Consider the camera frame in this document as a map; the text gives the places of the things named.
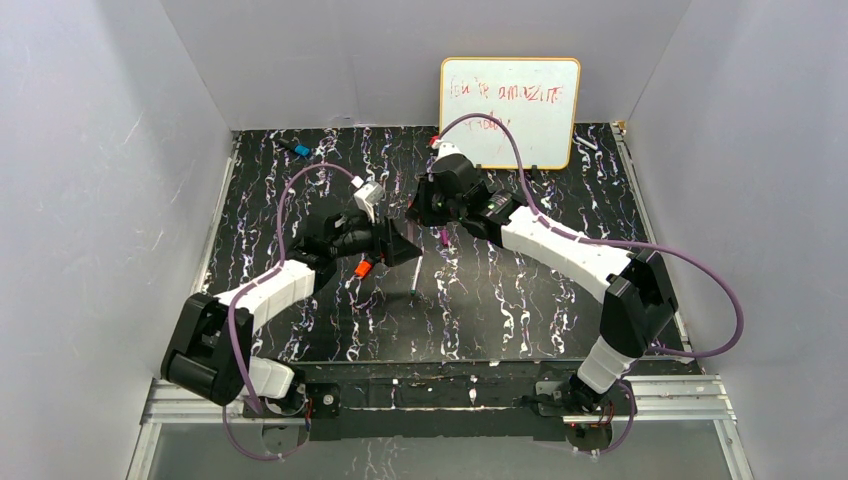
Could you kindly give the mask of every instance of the white wall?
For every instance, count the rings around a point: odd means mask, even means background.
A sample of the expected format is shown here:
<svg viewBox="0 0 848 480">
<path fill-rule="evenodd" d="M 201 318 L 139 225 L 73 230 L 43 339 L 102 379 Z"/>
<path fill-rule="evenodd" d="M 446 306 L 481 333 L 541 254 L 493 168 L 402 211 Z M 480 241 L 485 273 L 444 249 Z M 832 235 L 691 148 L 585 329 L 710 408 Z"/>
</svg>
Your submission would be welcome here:
<svg viewBox="0 0 848 480">
<path fill-rule="evenodd" d="M 124 478 L 231 136 L 155 0 L 0 5 L 0 478 Z"/>
<path fill-rule="evenodd" d="M 708 363 L 757 478 L 845 478 L 848 3 L 694 0 L 630 121 L 660 239 L 727 275 L 748 314 Z M 676 271 L 696 347 L 726 300 Z"/>
<path fill-rule="evenodd" d="M 162 0 L 231 129 L 438 123 L 450 56 L 573 56 L 629 117 L 689 0 Z"/>
</svg>

